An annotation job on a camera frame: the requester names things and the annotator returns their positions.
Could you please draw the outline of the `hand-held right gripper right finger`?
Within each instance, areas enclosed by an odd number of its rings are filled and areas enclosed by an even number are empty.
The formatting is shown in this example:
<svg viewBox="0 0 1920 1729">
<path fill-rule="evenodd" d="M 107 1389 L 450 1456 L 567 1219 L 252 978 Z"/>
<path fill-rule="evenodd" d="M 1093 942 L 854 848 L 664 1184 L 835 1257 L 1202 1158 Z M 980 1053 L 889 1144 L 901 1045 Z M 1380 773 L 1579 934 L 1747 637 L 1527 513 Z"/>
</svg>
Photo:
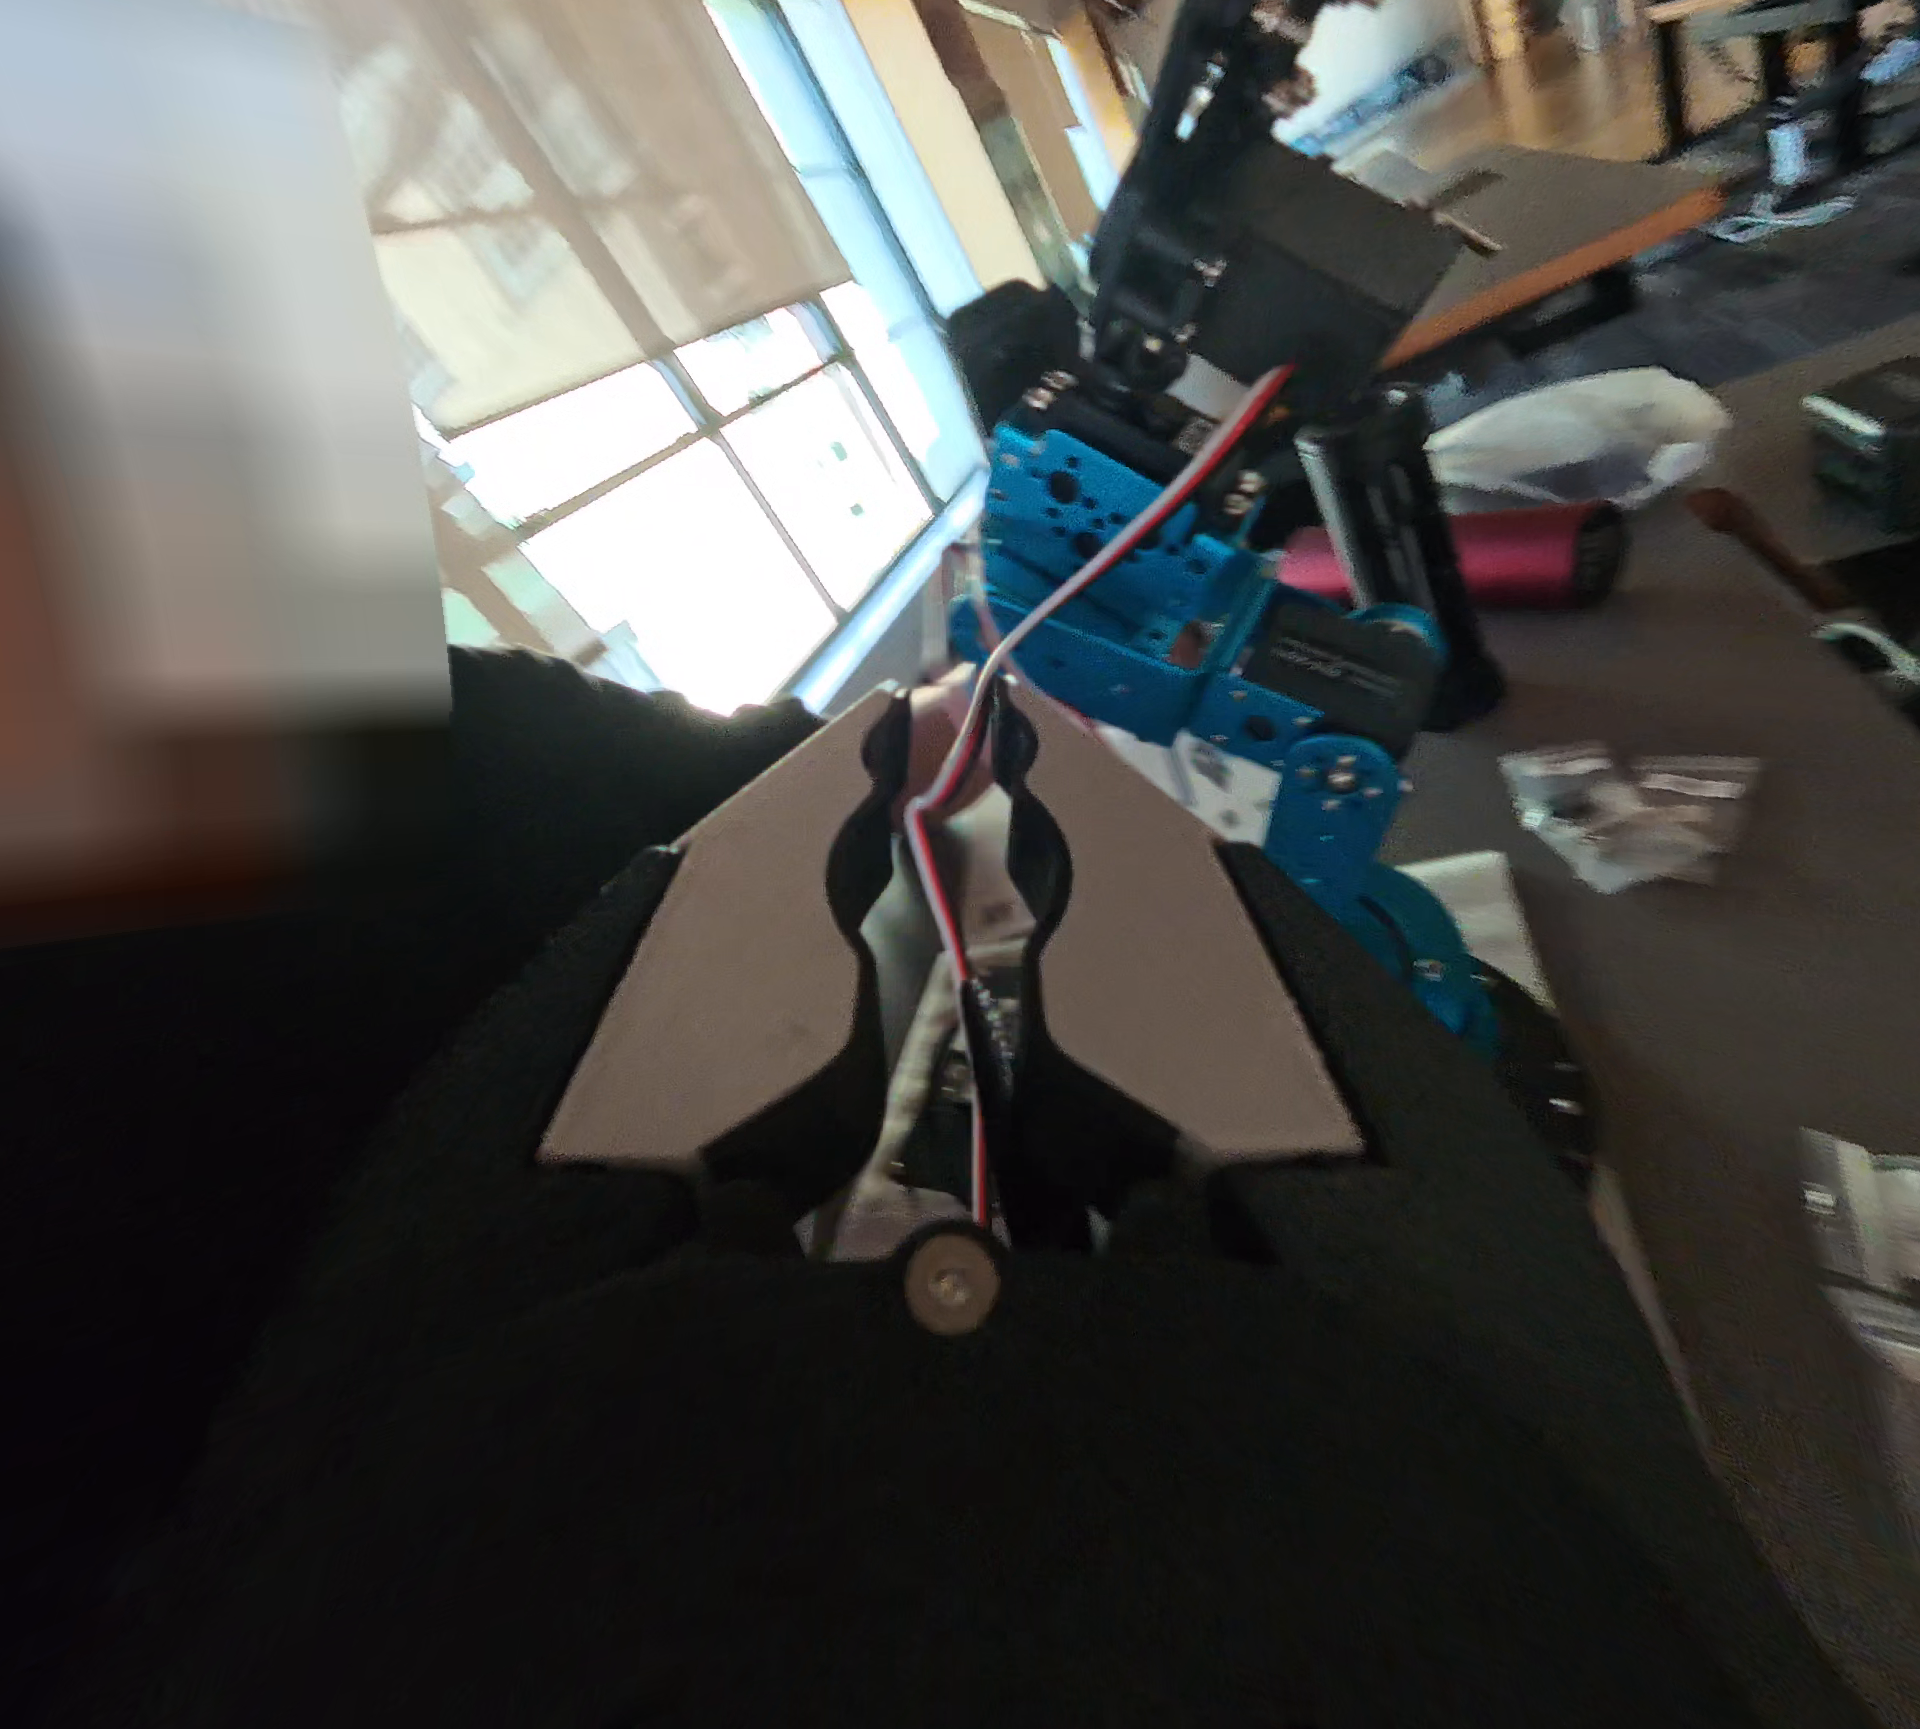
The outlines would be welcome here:
<svg viewBox="0 0 1920 1729">
<path fill-rule="evenodd" d="M 1360 1159 L 1217 836 L 1025 685 L 996 685 L 995 767 L 1030 918 L 1015 1121 L 1032 1164 Z"/>
</svg>

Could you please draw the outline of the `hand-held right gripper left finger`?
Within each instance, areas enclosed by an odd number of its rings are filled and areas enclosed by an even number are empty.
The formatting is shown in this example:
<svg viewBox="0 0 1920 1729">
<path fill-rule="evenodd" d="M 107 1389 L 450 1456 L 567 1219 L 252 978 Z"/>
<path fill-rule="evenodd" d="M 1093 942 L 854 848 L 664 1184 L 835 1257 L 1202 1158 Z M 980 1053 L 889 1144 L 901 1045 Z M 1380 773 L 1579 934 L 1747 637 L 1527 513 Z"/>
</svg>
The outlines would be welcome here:
<svg viewBox="0 0 1920 1729">
<path fill-rule="evenodd" d="M 911 702 L 880 689 L 668 850 L 544 1165 L 854 1176 L 889 1064 L 864 929 L 897 874 Z"/>
</svg>

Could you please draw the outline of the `blue toy robot arm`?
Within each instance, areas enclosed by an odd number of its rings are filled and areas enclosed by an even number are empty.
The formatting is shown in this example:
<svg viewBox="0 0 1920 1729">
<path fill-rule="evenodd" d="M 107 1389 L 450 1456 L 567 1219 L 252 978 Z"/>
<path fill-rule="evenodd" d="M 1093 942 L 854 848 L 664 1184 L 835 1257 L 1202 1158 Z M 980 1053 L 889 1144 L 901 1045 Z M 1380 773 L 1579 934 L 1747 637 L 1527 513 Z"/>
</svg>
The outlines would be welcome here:
<svg viewBox="0 0 1920 1729">
<path fill-rule="evenodd" d="M 1280 140 L 1335 2 L 1182 0 L 1088 301 L 1006 283 L 951 321 L 993 425 L 952 635 L 975 658 L 1011 640 L 1096 725 L 1274 770 L 1265 854 L 1498 1066 L 1585 1188 L 1597 1124 L 1556 1026 L 1380 863 L 1443 651 L 1422 610 L 1357 607 L 1294 440 L 1390 383 L 1384 353 L 1467 238 Z"/>
</svg>

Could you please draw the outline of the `wood-edged office desk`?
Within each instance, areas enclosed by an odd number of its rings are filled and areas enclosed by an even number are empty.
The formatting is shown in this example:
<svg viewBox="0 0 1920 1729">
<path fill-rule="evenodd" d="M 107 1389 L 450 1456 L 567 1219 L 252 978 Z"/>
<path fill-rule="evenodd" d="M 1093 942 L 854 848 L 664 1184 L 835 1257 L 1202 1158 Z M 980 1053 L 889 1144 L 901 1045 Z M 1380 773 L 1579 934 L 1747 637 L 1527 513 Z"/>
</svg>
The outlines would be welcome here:
<svg viewBox="0 0 1920 1729">
<path fill-rule="evenodd" d="M 1404 175 L 1406 200 L 1467 230 L 1467 250 L 1380 361 L 1402 370 L 1589 285 L 1620 286 L 1645 252 L 1722 213 L 1693 166 L 1488 146 Z"/>
</svg>

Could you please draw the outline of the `person's left hand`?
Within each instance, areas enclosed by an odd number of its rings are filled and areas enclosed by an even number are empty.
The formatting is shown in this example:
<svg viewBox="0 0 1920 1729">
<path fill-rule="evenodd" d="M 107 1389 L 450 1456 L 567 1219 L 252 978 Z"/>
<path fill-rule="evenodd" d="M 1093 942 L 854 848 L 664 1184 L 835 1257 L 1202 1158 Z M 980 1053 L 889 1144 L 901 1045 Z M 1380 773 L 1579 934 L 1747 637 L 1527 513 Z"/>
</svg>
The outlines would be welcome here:
<svg viewBox="0 0 1920 1729">
<path fill-rule="evenodd" d="M 938 779 L 959 734 L 959 728 L 973 702 L 975 668 L 960 662 L 919 682 L 909 693 L 913 711 L 911 752 L 903 800 L 897 814 L 905 814 L 905 805 L 922 798 L 928 786 Z M 989 759 L 989 747 L 980 745 L 973 767 L 959 780 L 955 792 L 938 808 L 938 817 L 951 819 L 976 805 L 995 785 L 995 769 Z"/>
</svg>

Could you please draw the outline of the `clear bag with tiny parts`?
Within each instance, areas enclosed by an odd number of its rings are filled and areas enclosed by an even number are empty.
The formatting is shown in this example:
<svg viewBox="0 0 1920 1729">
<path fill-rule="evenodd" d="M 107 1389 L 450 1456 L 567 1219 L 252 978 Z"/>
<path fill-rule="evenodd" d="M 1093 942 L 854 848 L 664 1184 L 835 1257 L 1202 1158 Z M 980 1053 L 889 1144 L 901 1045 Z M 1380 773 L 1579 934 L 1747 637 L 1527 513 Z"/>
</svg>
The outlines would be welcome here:
<svg viewBox="0 0 1920 1729">
<path fill-rule="evenodd" d="M 1706 887 L 1740 847 L 1764 780 L 1759 756 L 1622 760 L 1602 742 L 1501 756 L 1521 827 L 1602 898 L 1649 884 Z"/>
</svg>

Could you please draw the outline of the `dark tall bottle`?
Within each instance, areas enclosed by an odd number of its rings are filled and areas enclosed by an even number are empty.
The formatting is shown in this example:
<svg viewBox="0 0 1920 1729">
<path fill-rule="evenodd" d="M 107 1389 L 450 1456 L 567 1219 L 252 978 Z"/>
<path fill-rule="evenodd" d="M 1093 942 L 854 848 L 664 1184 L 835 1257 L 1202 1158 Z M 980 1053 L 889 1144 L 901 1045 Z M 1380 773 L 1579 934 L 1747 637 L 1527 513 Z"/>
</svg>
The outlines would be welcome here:
<svg viewBox="0 0 1920 1729">
<path fill-rule="evenodd" d="M 1422 610 L 1443 667 L 1424 728 L 1451 734 L 1488 717 L 1506 676 L 1486 645 L 1428 458 L 1428 402 L 1383 383 L 1294 446 L 1357 607 Z"/>
</svg>

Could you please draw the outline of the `large paned window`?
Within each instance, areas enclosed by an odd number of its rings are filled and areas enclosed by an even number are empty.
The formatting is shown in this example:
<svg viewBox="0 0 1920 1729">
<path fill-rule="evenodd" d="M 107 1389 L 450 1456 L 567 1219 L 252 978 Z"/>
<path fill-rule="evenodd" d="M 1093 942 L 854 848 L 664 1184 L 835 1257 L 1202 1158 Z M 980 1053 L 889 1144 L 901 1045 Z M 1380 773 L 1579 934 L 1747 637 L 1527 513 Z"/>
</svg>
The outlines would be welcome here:
<svg viewBox="0 0 1920 1729">
<path fill-rule="evenodd" d="M 879 642 L 973 426 L 783 0 L 403 0 L 354 69 L 447 637 L 730 711 Z"/>
</svg>

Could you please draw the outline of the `dark red cylinder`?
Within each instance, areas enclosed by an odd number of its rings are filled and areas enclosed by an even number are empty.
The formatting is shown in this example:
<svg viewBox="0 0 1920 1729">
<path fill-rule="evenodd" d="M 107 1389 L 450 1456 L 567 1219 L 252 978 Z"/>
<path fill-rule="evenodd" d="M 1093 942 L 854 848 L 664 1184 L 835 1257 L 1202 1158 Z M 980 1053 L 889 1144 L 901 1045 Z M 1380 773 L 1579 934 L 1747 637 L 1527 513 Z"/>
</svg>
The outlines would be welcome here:
<svg viewBox="0 0 1920 1729">
<path fill-rule="evenodd" d="M 1476 608 L 1587 612 L 1620 582 L 1629 518 L 1613 502 L 1451 517 L 1462 581 Z"/>
</svg>

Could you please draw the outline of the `white plastic bag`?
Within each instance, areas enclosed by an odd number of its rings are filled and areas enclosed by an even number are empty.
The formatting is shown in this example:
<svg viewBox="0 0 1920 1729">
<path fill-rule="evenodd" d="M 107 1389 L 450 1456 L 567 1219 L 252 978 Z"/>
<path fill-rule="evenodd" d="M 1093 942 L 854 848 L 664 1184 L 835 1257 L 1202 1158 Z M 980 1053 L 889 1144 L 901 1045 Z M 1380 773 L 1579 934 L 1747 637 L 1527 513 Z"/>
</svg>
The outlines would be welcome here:
<svg viewBox="0 0 1920 1729">
<path fill-rule="evenodd" d="M 1702 476 L 1735 425 L 1660 368 L 1577 376 L 1439 429 L 1428 464 L 1458 514 L 1608 504 L 1639 513 Z"/>
</svg>

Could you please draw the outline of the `small black display charger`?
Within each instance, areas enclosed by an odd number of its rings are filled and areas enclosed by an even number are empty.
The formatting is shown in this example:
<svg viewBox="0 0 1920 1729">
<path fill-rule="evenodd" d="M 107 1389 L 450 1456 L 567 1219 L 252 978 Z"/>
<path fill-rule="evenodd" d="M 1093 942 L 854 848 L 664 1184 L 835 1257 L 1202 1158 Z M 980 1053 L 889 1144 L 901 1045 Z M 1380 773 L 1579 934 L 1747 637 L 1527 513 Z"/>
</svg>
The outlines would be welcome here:
<svg viewBox="0 0 1920 1729">
<path fill-rule="evenodd" d="M 1919 496 L 1919 358 L 1904 356 L 1800 399 L 1818 484 L 1903 527 Z"/>
</svg>

